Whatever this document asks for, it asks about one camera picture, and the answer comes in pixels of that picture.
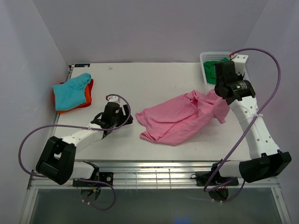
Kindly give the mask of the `pink t shirt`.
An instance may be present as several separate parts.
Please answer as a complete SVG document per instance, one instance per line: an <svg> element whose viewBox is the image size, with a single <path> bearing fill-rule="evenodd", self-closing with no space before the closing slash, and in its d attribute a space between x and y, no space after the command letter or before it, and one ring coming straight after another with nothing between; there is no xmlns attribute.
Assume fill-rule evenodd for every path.
<svg viewBox="0 0 299 224"><path fill-rule="evenodd" d="M215 91L204 94L193 90L146 108L135 116L146 128L140 134L141 139L177 146L207 126L212 119L225 123L229 110L226 101L217 96Z"/></svg>

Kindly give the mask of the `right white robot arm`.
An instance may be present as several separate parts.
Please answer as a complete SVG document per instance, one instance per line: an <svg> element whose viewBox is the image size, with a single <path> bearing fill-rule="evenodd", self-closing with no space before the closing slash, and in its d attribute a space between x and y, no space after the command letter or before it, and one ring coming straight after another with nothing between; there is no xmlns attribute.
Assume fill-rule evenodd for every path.
<svg viewBox="0 0 299 224"><path fill-rule="evenodd" d="M225 99L235 114L249 147L250 160L227 161L211 173L211 180L222 185L228 178L243 178L251 183L278 176L292 158L282 152L258 114L256 93L251 83L235 71L234 61L218 62L214 66L215 93Z"/></svg>

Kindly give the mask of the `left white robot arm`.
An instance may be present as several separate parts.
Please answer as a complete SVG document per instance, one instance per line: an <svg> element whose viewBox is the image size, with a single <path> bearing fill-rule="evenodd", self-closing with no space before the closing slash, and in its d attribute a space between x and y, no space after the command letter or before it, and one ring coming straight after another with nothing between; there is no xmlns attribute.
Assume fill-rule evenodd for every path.
<svg viewBox="0 0 299 224"><path fill-rule="evenodd" d="M95 186L100 180L99 167L86 161L75 162L76 153L104 139L115 128L132 123L128 104L121 106L108 102L104 111L97 114L87 127L62 138L50 137L37 162L36 171L59 185L69 179L83 179L88 186Z"/></svg>

